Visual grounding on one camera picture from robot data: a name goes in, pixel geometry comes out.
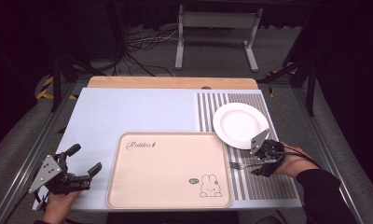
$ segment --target ceramic plate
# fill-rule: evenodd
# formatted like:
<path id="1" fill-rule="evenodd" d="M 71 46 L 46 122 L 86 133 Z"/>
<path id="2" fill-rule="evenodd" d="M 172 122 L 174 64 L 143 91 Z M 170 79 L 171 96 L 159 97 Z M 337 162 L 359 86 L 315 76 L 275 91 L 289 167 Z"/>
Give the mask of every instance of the ceramic plate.
<path id="1" fill-rule="evenodd" d="M 222 141 L 239 149 L 251 149 L 251 139 L 269 128 L 268 121 L 259 110 L 241 103 L 219 107 L 215 111 L 213 125 Z"/>

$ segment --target cartoon bunny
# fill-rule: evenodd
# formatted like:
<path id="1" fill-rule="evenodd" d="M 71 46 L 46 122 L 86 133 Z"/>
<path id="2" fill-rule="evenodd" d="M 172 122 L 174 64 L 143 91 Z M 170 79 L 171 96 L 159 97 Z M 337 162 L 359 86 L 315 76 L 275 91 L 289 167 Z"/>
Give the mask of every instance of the cartoon bunny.
<path id="1" fill-rule="evenodd" d="M 221 197 L 221 188 L 218 185 L 215 175 L 204 175 L 201 178 L 201 194 L 204 197 Z"/>

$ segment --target gray and white stripes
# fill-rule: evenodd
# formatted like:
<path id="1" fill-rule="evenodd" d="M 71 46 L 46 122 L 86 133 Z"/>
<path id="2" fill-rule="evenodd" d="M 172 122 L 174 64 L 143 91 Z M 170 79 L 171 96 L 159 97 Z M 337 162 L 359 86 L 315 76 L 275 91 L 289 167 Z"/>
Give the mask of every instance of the gray and white stripes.
<path id="1" fill-rule="evenodd" d="M 214 132 L 213 116 L 222 105 L 244 103 L 258 109 L 268 120 L 269 138 L 277 139 L 268 109 L 262 94 L 259 93 L 196 93 L 197 113 L 200 132 Z M 228 160 L 251 163 L 254 159 L 249 150 L 239 150 L 226 145 Z M 257 167 L 242 171 L 229 170 L 234 200 L 278 200 L 297 199 L 293 180 L 285 175 L 272 175 L 270 178 L 250 174 Z"/>

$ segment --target black sleeve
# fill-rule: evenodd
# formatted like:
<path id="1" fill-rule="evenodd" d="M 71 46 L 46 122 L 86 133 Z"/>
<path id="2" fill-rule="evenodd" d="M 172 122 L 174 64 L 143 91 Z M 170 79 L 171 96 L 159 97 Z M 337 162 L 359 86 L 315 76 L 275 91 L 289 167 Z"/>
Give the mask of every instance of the black sleeve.
<path id="1" fill-rule="evenodd" d="M 37 220 L 37 221 L 35 221 L 34 224 L 49 224 L 49 223 L 47 223 L 45 221 Z"/>
<path id="2" fill-rule="evenodd" d="M 325 170 L 307 170 L 297 176 L 303 186 L 307 213 L 320 224 L 357 223 L 340 194 L 340 181 Z"/>

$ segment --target placemat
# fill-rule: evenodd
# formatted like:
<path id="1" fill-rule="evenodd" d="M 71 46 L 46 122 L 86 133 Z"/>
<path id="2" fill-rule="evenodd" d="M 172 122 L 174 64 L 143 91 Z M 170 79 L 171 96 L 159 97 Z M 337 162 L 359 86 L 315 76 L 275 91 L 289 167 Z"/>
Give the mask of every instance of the placemat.
<path id="1" fill-rule="evenodd" d="M 226 154 L 215 133 L 125 133 L 107 203 L 115 209 L 227 207 Z"/>

